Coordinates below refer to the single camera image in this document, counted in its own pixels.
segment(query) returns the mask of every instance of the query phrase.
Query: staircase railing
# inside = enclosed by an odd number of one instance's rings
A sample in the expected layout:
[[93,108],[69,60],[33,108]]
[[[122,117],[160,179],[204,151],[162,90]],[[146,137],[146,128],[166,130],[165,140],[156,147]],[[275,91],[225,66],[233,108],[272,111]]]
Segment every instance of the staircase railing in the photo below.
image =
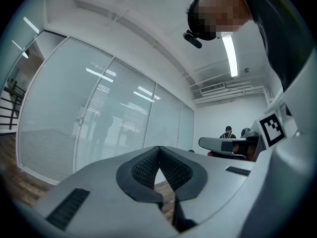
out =
[[17,125],[16,123],[13,123],[13,120],[18,119],[18,117],[19,117],[20,111],[17,109],[17,107],[22,105],[22,101],[23,101],[24,94],[25,94],[25,91],[23,91],[21,88],[20,89],[24,92],[23,94],[16,92],[15,91],[16,88],[17,88],[17,86],[15,86],[12,89],[9,89],[7,87],[5,87],[3,89],[5,92],[8,92],[13,99],[8,100],[6,98],[1,97],[2,100],[13,103],[12,109],[0,106],[0,109],[11,111],[10,116],[0,115],[0,117],[2,117],[2,118],[8,118],[8,123],[0,123],[0,125],[8,125],[10,130],[12,129],[12,126]]

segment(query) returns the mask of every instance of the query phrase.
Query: wooden floor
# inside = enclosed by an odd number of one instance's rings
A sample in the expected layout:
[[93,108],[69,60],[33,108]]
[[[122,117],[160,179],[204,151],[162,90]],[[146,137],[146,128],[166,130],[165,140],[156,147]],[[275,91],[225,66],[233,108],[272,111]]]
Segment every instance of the wooden floor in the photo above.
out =
[[[31,207],[53,187],[17,167],[15,136],[0,137],[0,173],[11,197]],[[166,181],[155,185],[154,190],[162,194],[164,200],[162,213],[171,222],[175,201],[174,191]]]
[[15,136],[0,137],[0,172],[11,197],[31,207],[53,187],[18,168]]

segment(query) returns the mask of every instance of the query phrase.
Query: air conditioning unit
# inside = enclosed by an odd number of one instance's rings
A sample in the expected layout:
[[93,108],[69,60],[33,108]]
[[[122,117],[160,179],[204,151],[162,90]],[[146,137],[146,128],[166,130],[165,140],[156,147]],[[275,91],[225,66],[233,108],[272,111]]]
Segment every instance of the air conditioning unit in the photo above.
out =
[[206,86],[200,89],[200,93],[201,94],[205,94],[205,93],[210,93],[210,92],[214,92],[214,91],[218,91],[221,89],[225,89],[224,83],[219,83],[216,85],[210,85],[210,86]]

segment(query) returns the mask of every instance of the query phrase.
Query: glass wall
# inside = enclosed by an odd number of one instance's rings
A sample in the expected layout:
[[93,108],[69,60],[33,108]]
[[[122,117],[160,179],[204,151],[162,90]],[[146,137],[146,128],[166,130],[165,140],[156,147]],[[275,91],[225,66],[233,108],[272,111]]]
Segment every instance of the glass wall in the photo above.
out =
[[79,113],[98,80],[95,73],[100,73],[91,63],[105,68],[110,61],[110,56],[73,39],[46,61],[20,114],[18,154],[23,167],[53,182],[73,173]]
[[16,132],[23,96],[41,64],[65,37],[42,32],[21,56],[10,72],[0,99],[0,134]]
[[30,86],[18,130],[19,165],[58,183],[91,162],[142,147],[189,150],[193,113],[130,66],[69,38]]
[[142,148],[154,89],[154,82],[117,59],[110,64],[83,117],[76,170]]

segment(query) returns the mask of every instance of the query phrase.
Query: black vent grille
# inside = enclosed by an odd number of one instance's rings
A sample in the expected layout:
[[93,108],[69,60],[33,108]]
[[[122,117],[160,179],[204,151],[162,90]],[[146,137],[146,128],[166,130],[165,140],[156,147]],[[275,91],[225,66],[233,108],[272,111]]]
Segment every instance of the black vent grille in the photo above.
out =
[[159,151],[135,164],[132,168],[132,177],[140,184],[154,189],[155,177],[159,170]]
[[48,222],[59,229],[65,230],[80,206],[89,195],[89,191],[74,189],[46,218]]
[[160,153],[160,168],[174,191],[187,183],[193,176],[193,171],[189,166],[162,151]]
[[250,170],[245,170],[245,169],[240,169],[235,167],[227,167],[226,170],[235,174],[243,175],[243,176],[248,176],[251,172]]

